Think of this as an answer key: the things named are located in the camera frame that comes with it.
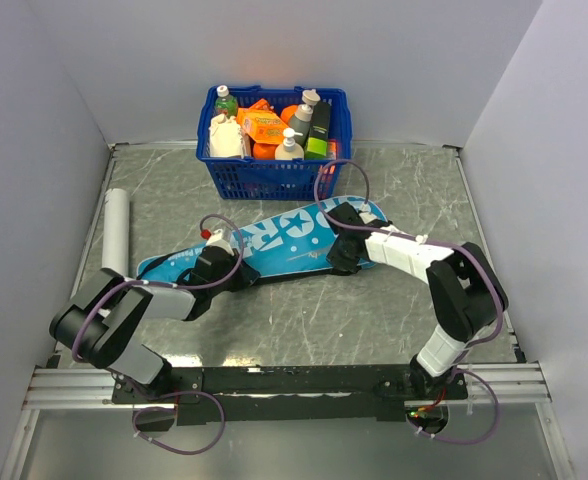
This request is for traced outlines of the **blue sport racket bag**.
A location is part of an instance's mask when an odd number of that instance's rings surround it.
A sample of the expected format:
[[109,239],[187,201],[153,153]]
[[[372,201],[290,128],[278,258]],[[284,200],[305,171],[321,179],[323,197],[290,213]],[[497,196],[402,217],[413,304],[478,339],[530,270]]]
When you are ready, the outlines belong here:
[[[343,203],[357,212],[372,212],[380,220],[388,220],[378,205],[360,196],[335,196],[323,200],[320,205],[312,203],[241,227],[244,261],[265,281],[331,274],[326,256],[337,236],[322,212]],[[187,271],[196,266],[197,257],[205,247],[201,237],[201,241],[191,247],[149,257],[139,263],[136,277],[177,283],[188,277]]]

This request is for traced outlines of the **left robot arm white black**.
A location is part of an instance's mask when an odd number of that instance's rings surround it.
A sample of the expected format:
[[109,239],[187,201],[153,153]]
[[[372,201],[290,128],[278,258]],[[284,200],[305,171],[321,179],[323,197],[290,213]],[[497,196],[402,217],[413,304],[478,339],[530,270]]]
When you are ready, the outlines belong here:
[[102,268],[55,314],[49,334],[76,360],[136,383],[149,397],[176,388],[171,363],[132,341],[142,320],[193,321],[222,292],[253,286],[260,273],[236,249],[207,246],[175,283],[128,279]]

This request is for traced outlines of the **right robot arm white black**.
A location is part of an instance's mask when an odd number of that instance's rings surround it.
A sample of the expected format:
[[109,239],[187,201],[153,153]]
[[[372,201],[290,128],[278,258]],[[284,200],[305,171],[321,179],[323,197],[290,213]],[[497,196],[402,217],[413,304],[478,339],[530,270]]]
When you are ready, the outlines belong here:
[[336,235],[327,255],[335,270],[352,274],[362,261],[373,262],[428,286],[437,325],[410,361],[409,381],[417,393],[444,385],[469,348],[498,335],[509,301],[478,245],[412,236],[348,203],[323,216]]

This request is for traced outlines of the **white shuttlecock tube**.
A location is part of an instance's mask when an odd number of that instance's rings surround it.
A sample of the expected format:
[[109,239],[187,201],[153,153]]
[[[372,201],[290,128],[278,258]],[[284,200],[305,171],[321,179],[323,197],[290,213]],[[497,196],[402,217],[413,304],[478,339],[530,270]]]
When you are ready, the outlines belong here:
[[120,188],[105,193],[102,266],[127,276],[129,271],[130,196]]

